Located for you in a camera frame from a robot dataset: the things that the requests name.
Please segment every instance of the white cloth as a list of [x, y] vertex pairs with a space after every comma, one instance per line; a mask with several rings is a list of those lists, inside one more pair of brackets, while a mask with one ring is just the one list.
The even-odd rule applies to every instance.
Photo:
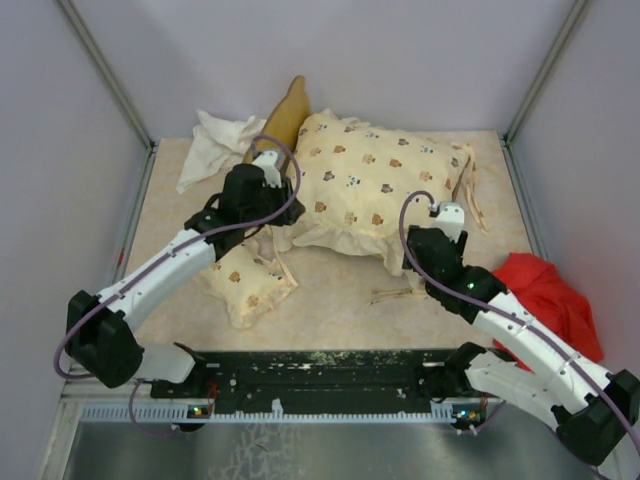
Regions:
[[198, 111], [200, 125], [193, 129], [193, 143], [182, 166], [176, 185], [184, 193], [191, 185], [242, 162], [253, 137], [266, 120], [249, 117], [246, 122], [229, 121]]

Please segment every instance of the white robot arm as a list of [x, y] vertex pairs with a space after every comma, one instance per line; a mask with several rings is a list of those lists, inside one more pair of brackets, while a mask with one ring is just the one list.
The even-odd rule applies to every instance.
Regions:
[[525, 410], [553, 429], [580, 459], [602, 464], [627, 433], [604, 397], [633, 425], [640, 408], [638, 379], [626, 370], [614, 375], [585, 358], [531, 315], [494, 275], [463, 266], [467, 233], [459, 205], [435, 205], [432, 215], [436, 218], [430, 228], [412, 226], [403, 239], [411, 253], [404, 268], [421, 273], [430, 296], [498, 340], [532, 370], [465, 344], [450, 362], [463, 374], [460, 381]]
[[265, 218], [270, 225], [290, 225], [302, 215], [304, 207], [295, 199], [290, 180], [280, 173], [284, 161], [280, 151], [265, 150], [253, 163], [237, 165], [227, 174], [222, 192], [162, 251], [97, 295], [78, 292], [69, 302], [56, 371], [73, 378], [59, 366], [64, 348], [110, 388], [131, 378], [184, 382], [195, 364], [188, 348], [139, 345], [133, 333], [186, 280], [242, 243], [247, 229], [261, 226]]

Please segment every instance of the cream pillowcase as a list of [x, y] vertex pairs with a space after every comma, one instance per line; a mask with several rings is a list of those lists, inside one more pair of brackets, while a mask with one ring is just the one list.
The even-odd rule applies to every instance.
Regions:
[[[303, 177], [298, 199], [306, 213], [295, 225], [273, 229], [276, 248], [315, 245], [346, 255], [377, 255], [392, 275], [401, 275], [402, 203], [416, 190], [428, 190], [437, 201], [455, 198], [463, 172], [469, 165], [469, 170], [475, 168], [472, 150], [343, 122], [314, 114], [300, 128], [296, 158]], [[295, 182], [292, 167], [288, 174]], [[464, 186], [473, 199], [472, 181]], [[406, 226], [432, 222], [428, 200], [417, 198]]]
[[258, 250], [257, 242], [247, 241], [195, 277], [205, 293], [225, 301], [236, 328], [251, 327], [297, 287], [279, 260], [267, 260]]

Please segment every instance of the pillow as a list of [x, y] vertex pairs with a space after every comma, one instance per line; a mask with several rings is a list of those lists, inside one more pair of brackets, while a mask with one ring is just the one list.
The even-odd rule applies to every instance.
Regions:
[[278, 259], [267, 260], [258, 250], [257, 242], [246, 241], [196, 276], [205, 293], [226, 302], [236, 328], [251, 327], [298, 286]]
[[[273, 229], [276, 248], [315, 245], [347, 255], [378, 255], [392, 275], [401, 275], [402, 203], [416, 190], [428, 190], [437, 201], [455, 199], [463, 172], [475, 167], [472, 150], [345, 122], [314, 114], [300, 128], [296, 158], [303, 177], [298, 199], [306, 212], [296, 224]], [[295, 182], [291, 166], [288, 174]], [[465, 187], [472, 199], [474, 176], [469, 177]], [[407, 212], [407, 227], [429, 226], [428, 200], [415, 202]]]

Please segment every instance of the beige fabric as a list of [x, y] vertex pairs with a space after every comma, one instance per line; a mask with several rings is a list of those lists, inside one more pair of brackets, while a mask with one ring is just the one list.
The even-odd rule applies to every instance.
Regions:
[[258, 250], [258, 243], [249, 240], [196, 276], [205, 293], [226, 302], [236, 328], [252, 326], [298, 285], [278, 259], [267, 260]]
[[[398, 217], [403, 201], [416, 190], [450, 201], [472, 160], [468, 146], [326, 114], [304, 122], [296, 158], [303, 172], [298, 199], [306, 213], [293, 226], [273, 229], [277, 250], [315, 245], [347, 255], [379, 255], [393, 275], [402, 274]], [[288, 173], [294, 177], [292, 167]], [[474, 181], [462, 184], [471, 198]], [[428, 206], [426, 197], [417, 198], [406, 226], [429, 226]]]

